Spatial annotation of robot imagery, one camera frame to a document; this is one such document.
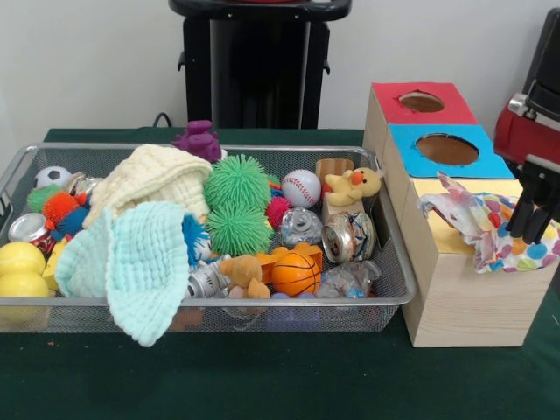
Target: red machine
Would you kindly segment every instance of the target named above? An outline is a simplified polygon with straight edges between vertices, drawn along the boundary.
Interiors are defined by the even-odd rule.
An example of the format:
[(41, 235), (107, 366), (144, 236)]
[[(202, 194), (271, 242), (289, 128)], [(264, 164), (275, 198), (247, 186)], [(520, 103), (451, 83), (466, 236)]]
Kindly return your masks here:
[(560, 221), (560, 8), (549, 12), (523, 93), (496, 126), (494, 151), (508, 162), (523, 193), (507, 229), (538, 243)]

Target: brown plush toy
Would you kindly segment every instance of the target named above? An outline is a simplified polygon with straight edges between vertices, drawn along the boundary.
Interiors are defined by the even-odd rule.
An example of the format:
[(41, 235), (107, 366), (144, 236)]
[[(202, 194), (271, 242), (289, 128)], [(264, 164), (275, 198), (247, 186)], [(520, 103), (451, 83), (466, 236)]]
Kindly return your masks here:
[(242, 290), (238, 298), (270, 299), (269, 288), (263, 284), (261, 264), (254, 256), (244, 255), (224, 260), (220, 263), (220, 272), (231, 280), (230, 290)]

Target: yellow rubber duck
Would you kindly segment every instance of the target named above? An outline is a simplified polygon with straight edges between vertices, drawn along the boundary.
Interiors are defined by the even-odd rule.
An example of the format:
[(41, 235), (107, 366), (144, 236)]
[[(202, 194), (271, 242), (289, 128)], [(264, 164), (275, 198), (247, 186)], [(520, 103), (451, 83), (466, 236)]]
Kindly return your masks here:
[(342, 175), (326, 175), (325, 182), (332, 192), (326, 195), (331, 206), (349, 206), (363, 197), (371, 197), (382, 187), (380, 175), (369, 168), (346, 171)]

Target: light blue knitted cloth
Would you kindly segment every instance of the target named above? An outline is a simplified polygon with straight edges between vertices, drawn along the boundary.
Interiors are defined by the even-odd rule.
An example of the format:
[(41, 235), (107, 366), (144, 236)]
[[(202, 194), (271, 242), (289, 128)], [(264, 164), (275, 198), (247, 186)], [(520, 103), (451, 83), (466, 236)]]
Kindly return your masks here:
[(108, 300), (115, 323), (151, 347), (171, 324), (189, 277), (185, 209), (147, 202), (111, 223), (102, 211), (66, 246), (56, 270), (68, 297)]

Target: white wall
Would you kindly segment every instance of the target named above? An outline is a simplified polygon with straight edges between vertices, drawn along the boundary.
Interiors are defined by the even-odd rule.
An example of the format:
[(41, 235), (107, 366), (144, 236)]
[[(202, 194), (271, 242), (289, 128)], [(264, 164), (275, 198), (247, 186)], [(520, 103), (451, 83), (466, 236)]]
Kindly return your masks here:
[(489, 135), (555, 0), (354, 0), (331, 26), (319, 123), (362, 127), (370, 81), (452, 81)]
[[(331, 23), (321, 127), (362, 128), (370, 81), (454, 81), (488, 131), (554, 0), (354, 0)], [(182, 17), (166, 0), (0, 1), (0, 170), (51, 127), (186, 121)]]
[(182, 22), (166, 0), (0, 0), (2, 149), (51, 127), (151, 125), (161, 110), (185, 124)]

